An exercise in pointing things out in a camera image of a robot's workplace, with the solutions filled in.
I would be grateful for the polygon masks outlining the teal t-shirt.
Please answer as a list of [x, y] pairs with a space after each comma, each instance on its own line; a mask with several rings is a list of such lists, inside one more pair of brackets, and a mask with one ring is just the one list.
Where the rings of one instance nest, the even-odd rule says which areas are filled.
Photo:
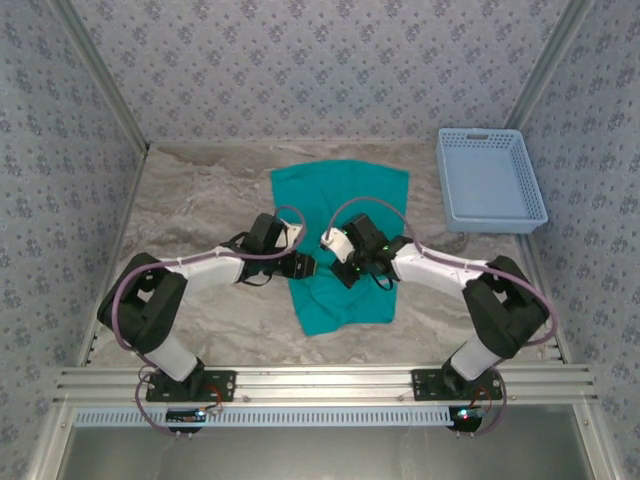
[[406, 214], [410, 174], [406, 170], [358, 160], [302, 163], [271, 172], [276, 207], [288, 205], [281, 218], [297, 223], [303, 216], [307, 233], [297, 247], [319, 261], [312, 277], [291, 280], [295, 314], [307, 336], [332, 333], [351, 324], [383, 324], [394, 319], [397, 289], [385, 291], [369, 277], [347, 289], [330, 271], [335, 256], [321, 248], [321, 236], [334, 214], [342, 226], [359, 213], [368, 215], [387, 238], [404, 232], [404, 223], [376, 198]]

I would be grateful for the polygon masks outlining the light blue plastic basket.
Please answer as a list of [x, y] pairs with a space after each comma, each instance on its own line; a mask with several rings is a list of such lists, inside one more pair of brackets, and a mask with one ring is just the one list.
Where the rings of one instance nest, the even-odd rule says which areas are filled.
[[436, 158], [449, 231], [530, 234], [547, 223], [520, 131], [441, 128]]

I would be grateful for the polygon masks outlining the grey metal sheet panel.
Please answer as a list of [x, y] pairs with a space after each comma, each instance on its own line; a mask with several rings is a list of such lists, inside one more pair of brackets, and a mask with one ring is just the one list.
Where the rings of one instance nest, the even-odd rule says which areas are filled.
[[586, 456], [514, 428], [222, 428], [173, 440], [147, 428], [79, 428], [57, 480], [595, 480]]

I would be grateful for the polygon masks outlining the aluminium mounting rail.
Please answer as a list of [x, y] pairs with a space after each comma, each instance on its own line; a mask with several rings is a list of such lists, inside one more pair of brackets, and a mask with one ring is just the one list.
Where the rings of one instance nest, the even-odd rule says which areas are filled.
[[[391, 406], [414, 401], [413, 365], [231, 366], [234, 405]], [[500, 366], [508, 402], [514, 405], [591, 403], [598, 399], [585, 365], [506, 363]], [[56, 403], [129, 406], [139, 381], [136, 367], [61, 370]]]

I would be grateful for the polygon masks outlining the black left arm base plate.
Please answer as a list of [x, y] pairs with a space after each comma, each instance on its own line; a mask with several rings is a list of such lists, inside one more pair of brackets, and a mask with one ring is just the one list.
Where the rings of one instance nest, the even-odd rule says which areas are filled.
[[145, 400], [151, 403], [231, 402], [236, 388], [235, 371], [199, 370], [178, 382], [165, 373], [153, 373]]

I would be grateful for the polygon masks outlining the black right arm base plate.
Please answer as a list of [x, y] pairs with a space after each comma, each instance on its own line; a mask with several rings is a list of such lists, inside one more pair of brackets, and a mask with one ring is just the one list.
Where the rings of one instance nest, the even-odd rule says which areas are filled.
[[466, 380], [453, 369], [414, 369], [410, 377], [416, 401], [471, 401], [480, 393], [483, 399], [503, 398], [498, 375], [492, 371], [475, 380]]

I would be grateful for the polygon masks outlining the aluminium frame post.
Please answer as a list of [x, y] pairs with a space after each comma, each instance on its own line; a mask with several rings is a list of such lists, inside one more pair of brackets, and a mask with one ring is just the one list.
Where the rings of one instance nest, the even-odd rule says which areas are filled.
[[595, 0], [567, 0], [503, 127], [522, 130]]
[[84, 62], [106, 104], [116, 117], [127, 140], [138, 153], [145, 156], [149, 147], [142, 130], [72, 0], [47, 0], [47, 2]]

